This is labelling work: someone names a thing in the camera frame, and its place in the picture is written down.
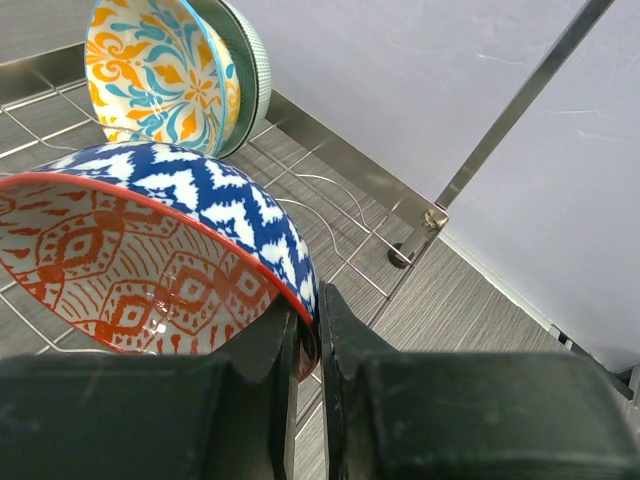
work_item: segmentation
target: metal wire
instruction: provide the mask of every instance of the metal wire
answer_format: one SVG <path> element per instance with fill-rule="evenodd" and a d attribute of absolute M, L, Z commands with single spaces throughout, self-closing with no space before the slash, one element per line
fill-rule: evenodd
<path fill-rule="evenodd" d="M 12 122 L 14 122 L 24 132 L 28 134 L 28 141 L 25 141 L 23 144 L 18 145 L 16 147 L 12 147 L 7 150 L 2 150 L 2 146 L 0 145 L 0 161 L 5 159 L 10 159 L 13 155 L 19 152 L 28 150 L 34 146 L 42 145 L 46 147 L 48 151 L 51 152 L 50 158 L 46 162 L 43 162 L 43 163 L 48 163 L 48 162 L 54 161 L 56 158 L 60 157 L 61 155 L 64 155 L 66 152 L 76 151 L 75 147 L 64 144 L 63 136 L 65 134 L 69 134 L 81 128 L 92 126 L 92 125 L 95 125 L 96 128 L 100 128 L 103 130 L 119 129 L 118 127 L 115 127 L 112 125 L 102 124 L 94 117 L 92 112 L 87 111 L 87 109 L 81 106 L 81 102 L 78 102 L 77 100 L 74 100 L 71 98 L 69 94 L 84 90 L 86 98 L 88 99 L 86 81 L 74 82 L 72 84 L 69 84 L 63 87 L 54 87 L 51 84 L 49 84 L 49 86 L 51 87 L 50 91 L 45 92 L 41 95 L 27 98 L 19 102 L 12 103 L 10 105 L 0 106 L 0 119 L 6 116 L 6 118 L 10 119 Z M 64 124 L 60 125 L 60 128 L 58 128 L 53 133 L 49 133 L 47 135 L 38 135 L 35 132 L 35 129 L 30 127 L 30 125 L 27 124 L 28 122 L 26 120 L 18 118 L 17 114 L 21 109 L 28 106 L 38 105 L 40 103 L 47 103 L 47 100 L 52 100 L 55 98 L 63 99 L 67 104 L 72 106 L 75 110 L 80 112 L 86 118 L 84 120 L 77 121 L 70 125 L 64 125 Z M 292 175 L 298 182 L 300 182 L 302 186 L 314 192 L 318 197 L 320 197 L 321 201 L 331 205 L 343 218 L 347 219 L 359 231 L 363 232 L 365 236 L 362 240 L 360 240 L 357 243 L 355 249 L 350 251 L 348 254 L 343 253 L 338 248 L 338 243 L 336 240 L 336 235 L 334 233 L 334 227 L 332 226 L 332 222 L 327 221 L 327 219 L 325 219 L 322 216 L 322 214 L 319 213 L 318 209 L 314 207 L 314 205 L 307 205 L 295 198 L 279 198 L 278 199 L 278 201 L 281 202 L 285 206 L 285 208 L 302 208 L 305 211 L 311 212 L 323 224 L 326 234 L 328 235 L 331 241 L 330 245 L 333 250 L 333 254 L 335 254 L 335 256 L 340 260 L 339 266 L 332 273 L 330 278 L 327 279 L 327 281 L 333 282 L 337 278 L 337 276 L 344 271 L 345 268 L 350 268 L 357 273 L 359 278 L 361 278 L 366 284 L 370 285 L 380 295 L 380 305 L 387 304 L 391 300 L 393 293 L 396 291 L 397 288 L 399 288 L 399 285 L 401 284 L 402 279 L 405 278 L 406 274 L 411 269 L 407 269 L 407 271 L 405 271 L 405 273 L 400 277 L 400 279 L 398 279 L 393 285 L 389 286 L 391 290 L 387 291 L 387 289 L 382 288 L 382 286 L 374 282 L 371 279 L 370 274 L 364 271 L 365 269 L 358 268 L 354 264 L 354 259 L 362 251 L 362 249 L 368 242 L 370 242 L 372 239 L 375 239 L 375 241 L 381 242 L 387 248 L 396 250 L 396 253 L 400 258 L 403 258 L 405 261 L 407 261 L 410 264 L 412 263 L 411 261 L 409 261 L 408 258 L 402 255 L 402 253 L 398 252 L 397 249 L 395 249 L 393 245 L 389 241 L 387 241 L 379 232 L 380 227 L 390 218 L 393 212 L 392 211 L 387 212 L 387 214 L 381 220 L 379 220 L 376 223 L 376 225 L 372 226 L 366 218 L 364 208 L 362 207 L 361 203 L 358 201 L 357 197 L 350 191 L 350 188 L 345 187 L 341 183 L 329 177 L 304 171 L 305 166 L 307 166 L 307 168 L 313 167 L 313 163 L 311 162 L 314 162 L 314 161 L 319 162 L 319 160 L 313 157 L 313 151 L 306 151 L 304 152 L 304 154 L 301 155 L 300 158 L 298 158 L 294 162 L 285 164 L 283 159 L 278 158 L 272 152 L 270 152 L 266 148 L 256 143 L 256 140 L 258 140 L 260 137 L 262 137 L 266 133 L 272 131 L 273 129 L 277 129 L 277 126 L 270 125 L 266 129 L 264 129 L 263 131 L 261 131 L 260 133 L 252 137 L 244 147 L 244 148 L 255 149 L 264 158 L 270 160 L 272 163 L 274 163 L 281 169 L 281 171 L 278 172 L 278 174 L 275 177 L 263 183 L 263 186 L 265 188 L 268 188 L 278 183 L 285 175 Z M 130 134 L 137 133 L 130 129 L 120 129 L 120 130 Z M 12 173 L 0 172 L 0 176 L 2 175 L 5 175 L 5 176 L 12 175 Z M 325 192 L 324 189 L 320 189 L 314 184 L 317 182 L 322 182 L 324 184 L 327 184 L 330 188 L 327 189 L 327 191 Z M 335 190 L 336 193 L 340 192 L 342 196 L 341 197 L 334 196 L 332 193 L 332 190 Z M 341 203 L 344 200 L 339 199 L 339 198 L 344 199 L 344 195 L 346 195 L 347 198 L 349 199 L 347 204 Z M 349 213 L 349 210 L 352 208 L 355 208 L 355 215 L 352 215 L 351 213 Z M 65 339 L 70 339 L 70 337 L 78 333 L 78 331 L 74 328 L 68 328 L 63 333 L 59 334 L 57 337 L 49 338 L 48 335 L 46 335 L 33 321 L 27 318 L 25 314 L 21 312 L 16 305 L 11 303 L 9 298 L 7 298 L 6 294 L 15 286 L 16 286 L 16 282 L 12 281 L 0 287 L 0 302 L 4 303 L 17 316 L 17 318 L 19 318 L 25 324 L 25 326 L 29 328 L 29 330 L 33 331 L 42 340 L 43 346 L 38 351 L 34 352 L 35 354 L 39 355 L 39 354 L 46 353 L 48 351 L 66 352 L 66 353 L 68 352 L 109 353 L 106 350 L 101 350 L 96 348 L 89 348 L 89 349 L 61 348 L 59 346 L 60 342 L 62 342 Z M 55 322 L 59 320 L 56 320 L 55 317 L 52 315 L 52 321 Z M 312 374 L 310 378 L 312 379 L 312 381 L 318 384 L 321 383 L 321 379 L 316 374 Z M 313 396 L 313 398 L 306 405 L 303 406 L 301 413 L 298 417 L 298 424 L 300 425 L 301 423 L 304 423 L 305 421 L 310 419 L 313 413 L 318 411 L 319 408 L 320 408 L 320 404 L 319 404 L 319 392 L 318 392 L 316 395 Z"/>

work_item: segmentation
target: blue zigzag pattern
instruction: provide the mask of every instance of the blue zigzag pattern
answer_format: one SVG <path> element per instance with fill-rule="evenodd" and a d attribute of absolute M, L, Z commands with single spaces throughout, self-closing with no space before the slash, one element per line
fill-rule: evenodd
<path fill-rule="evenodd" d="M 313 318 L 318 286 L 311 256 L 284 209 L 245 173 L 175 145 L 98 145 L 35 171 L 100 180 L 170 206 L 258 258 Z"/>

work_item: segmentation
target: wire dish rack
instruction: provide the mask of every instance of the wire dish rack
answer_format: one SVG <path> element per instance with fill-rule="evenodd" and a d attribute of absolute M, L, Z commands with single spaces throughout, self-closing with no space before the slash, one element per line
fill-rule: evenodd
<path fill-rule="evenodd" d="M 355 313 L 373 326 L 412 271 L 394 268 L 386 256 L 394 241 L 411 229 L 277 126 L 265 121 L 257 132 L 225 160 L 281 202 L 303 232 L 319 278 L 336 284 Z M 20 173 L 105 141 L 85 80 L 51 85 L 45 93 L 0 106 L 0 175 Z M 109 353 L 46 311 L 4 270 L 0 301 L 0 357 Z M 320 383 L 316 370 L 300 385 L 298 435 L 320 410 Z"/>

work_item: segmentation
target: bowl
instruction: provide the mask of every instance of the bowl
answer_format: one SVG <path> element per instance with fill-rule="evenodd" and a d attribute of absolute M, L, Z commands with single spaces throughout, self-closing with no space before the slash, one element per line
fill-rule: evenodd
<path fill-rule="evenodd" d="M 0 262 L 119 352 L 208 354 L 282 294 L 318 361 L 317 283 L 282 207 L 240 170 L 154 142 L 86 148 L 0 179 Z"/>
<path fill-rule="evenodd" d="M 242 98 L 238 121 L 218 158 L 238 150 L 267 115 L 271 100 L 271 70 L 260 36 L 232 5 L 222 0 L 191 0 L 197 14 L 225 41 L 236 65 Z"/>
<path fill-rule="evenodd" d="M 169 142 L 216 155 L 236 124 L 240 83 L 225 42 L 181 0 L 98 0 L 85 73 L 109 141 Z"/>

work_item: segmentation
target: white wall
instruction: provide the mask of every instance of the white wall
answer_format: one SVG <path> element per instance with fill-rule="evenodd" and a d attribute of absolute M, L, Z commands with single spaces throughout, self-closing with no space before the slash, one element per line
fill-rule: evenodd
<path fill-rule="evenodd" d="M 232 0 L 274 86 L 435 198 L 582 0 Z"/>
<path fill-rule="evenodd" d="M 634 1 L 605 15 L 447 230 L 611 369 L 640 361 Z M 234 1 L 264 37 L 275 87 L 430 199 L 583 3 Z"/>
<path fill-rule="evenodd" d="M 617 0 L 451 208 L 449 233 L 613 370 L 640 363 L 640 15 Z"/>

